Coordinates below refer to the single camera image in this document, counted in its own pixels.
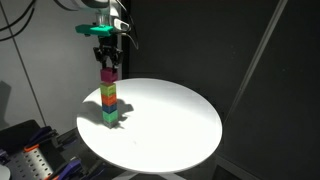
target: white round table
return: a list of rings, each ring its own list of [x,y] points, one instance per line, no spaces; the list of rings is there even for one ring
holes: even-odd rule
[[[168,81],[116,82],[119,125],[103,125],[99,88],[82,103],[77,126],[101,158],[135,173],[169,174],[192,168],[217,148],[221,120],[196,92]]]

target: stacked blocks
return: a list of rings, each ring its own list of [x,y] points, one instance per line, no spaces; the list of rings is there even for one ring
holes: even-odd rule
[[[102,116],[104,124],[109,128],[118,124],[116,84],[113,83],[117,79],[117,73],[111,68],[101,70],[101,80],[103,81],[100,84]]]

